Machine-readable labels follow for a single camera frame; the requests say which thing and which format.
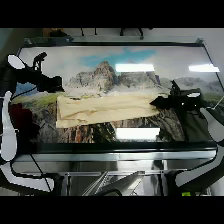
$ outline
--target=fabric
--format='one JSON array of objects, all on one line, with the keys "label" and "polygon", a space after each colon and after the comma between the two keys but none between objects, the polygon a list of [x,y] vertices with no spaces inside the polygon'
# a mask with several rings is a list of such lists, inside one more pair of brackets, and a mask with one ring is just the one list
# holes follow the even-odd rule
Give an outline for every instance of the fabric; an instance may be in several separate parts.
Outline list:
[{"label": "fabric", "polygon": [[150,102],[158,94],[130,94],[72,100],[57,98],[57,128],[70,128],[110,121],[154,116],[159,111]]}]

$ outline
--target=yellow towel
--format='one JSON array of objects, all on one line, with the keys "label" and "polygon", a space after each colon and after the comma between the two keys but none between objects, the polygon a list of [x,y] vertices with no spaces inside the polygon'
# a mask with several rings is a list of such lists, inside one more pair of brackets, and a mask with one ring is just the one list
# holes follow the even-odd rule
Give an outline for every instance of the yellow towel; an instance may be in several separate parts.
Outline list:
[{"label": "yellow towel", "polygon": [[110,121],[120,121],[158,114],[150,105],[158,94],[130,94],[73,100],[57,98],[57,128],[70,128]]}]

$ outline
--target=blue sky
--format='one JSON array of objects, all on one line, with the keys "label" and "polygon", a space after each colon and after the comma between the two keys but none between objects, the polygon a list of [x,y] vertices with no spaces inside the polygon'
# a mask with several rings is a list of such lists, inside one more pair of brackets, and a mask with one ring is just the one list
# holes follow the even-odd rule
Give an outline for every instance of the blue sky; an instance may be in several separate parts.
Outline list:
[{"label": "blue sky", "polygon": [[155,50],[130,51],[128,47],[124,47],[123,53],[114,53],[106,57],[102,57],[102,55],[85,56],[82,57],[80,61],[87,67],[97,67],[100,62],[108,61],[115,69],[115,64],[140,63],[155,54]]}]

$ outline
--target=mountain image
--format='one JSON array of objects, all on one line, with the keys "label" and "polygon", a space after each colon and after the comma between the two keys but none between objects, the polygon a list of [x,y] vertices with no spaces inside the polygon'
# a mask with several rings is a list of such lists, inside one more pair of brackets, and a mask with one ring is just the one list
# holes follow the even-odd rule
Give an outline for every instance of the mountain image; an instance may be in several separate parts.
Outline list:
[{"label": "mountain image", "polygon": [[[181,89],[201,88],[209,93],[212,100],[218,100],[222,94],[219,83],[207,83],[199,78],[179,78],[177,84]],[[66,96],[77,99],[101,97],[134,91],[168,93],[171,80],[159,77],[155,72],[122,72],[117,75],[107,61],[102,61],[90,72],[79,72],[65,83]],[[94,143],[116,142],[116,128],[150,128],[160,127],[157,141],[184,141],[185,136],[173,110],[164,110],[153,117],[135,118],[122,121],[82,125],[73,128],[57,129],[57,96],[62,93],[36,93],[31,96],[19,96],[13,103],[22,103],[30,109],[35,122],[41,127],[37,141],[42,143]]]}]

